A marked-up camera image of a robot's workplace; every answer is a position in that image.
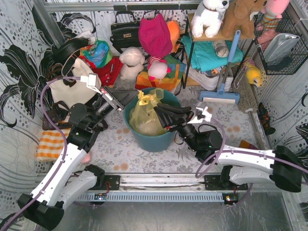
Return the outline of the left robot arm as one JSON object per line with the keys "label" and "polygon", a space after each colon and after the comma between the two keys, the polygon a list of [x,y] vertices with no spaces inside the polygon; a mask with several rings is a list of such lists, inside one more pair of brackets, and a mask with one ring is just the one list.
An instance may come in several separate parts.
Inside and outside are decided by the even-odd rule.
{"label": "left robot arm", "polygon": [[137,95],[137,90],[115,90],[103,87],[92,106],[74,104],[69,110],[72,126],[64,137],[64,147],[58,159],[31,192],[22,194],[18,205],[25,218],[51,231],[64,216],[64,211],[83,193],[95,187],[108,186],[105,171],[89,165],[72,182],[68,180],[75,167],[86,157],[100,132],[107,129],[104,118],[113,110],[123,110]]}

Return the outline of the yellow trash bag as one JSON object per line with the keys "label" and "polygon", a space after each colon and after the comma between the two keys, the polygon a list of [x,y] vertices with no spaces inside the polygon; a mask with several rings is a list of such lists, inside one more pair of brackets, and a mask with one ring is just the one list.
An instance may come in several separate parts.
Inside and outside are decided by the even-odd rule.
{"label": "yellow trash bag", "polygon": [[167,132],[154,110],[163,98],[164,90],[161,88],[154,88],[148,93],[139,90],[138,101],[129,113],[129,125],[135,132],[145,136],[159,136]]}

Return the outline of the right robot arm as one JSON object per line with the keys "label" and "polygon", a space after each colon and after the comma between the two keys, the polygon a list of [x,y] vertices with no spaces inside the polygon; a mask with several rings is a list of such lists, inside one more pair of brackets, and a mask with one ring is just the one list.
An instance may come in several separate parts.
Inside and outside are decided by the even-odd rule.
{"label": "right robot arm", "polygon": [[272,182],[281,190],[301,192],[302,174],[308,170],[288,148],[277,146],[274,150],[256,150],[226,145],[225,132],[220,124],[214,130],[196,130],[195,124],[215,121],[207,111],[208,107],[201,103],[195,111],[191,107],[164,103],[159,103],[154,110],[162,127],[169,132],[177,131],[202,166],[223,165],[219,178],[222,187]]}

